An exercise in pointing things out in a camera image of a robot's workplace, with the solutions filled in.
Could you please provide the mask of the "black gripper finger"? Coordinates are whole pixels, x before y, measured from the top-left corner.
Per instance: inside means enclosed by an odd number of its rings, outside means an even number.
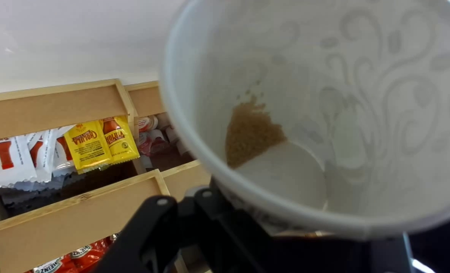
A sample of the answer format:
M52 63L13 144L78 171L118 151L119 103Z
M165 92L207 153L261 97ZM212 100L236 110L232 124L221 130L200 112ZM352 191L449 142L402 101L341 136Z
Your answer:
M177 200L147 198L95 273L171 273L179 253Z

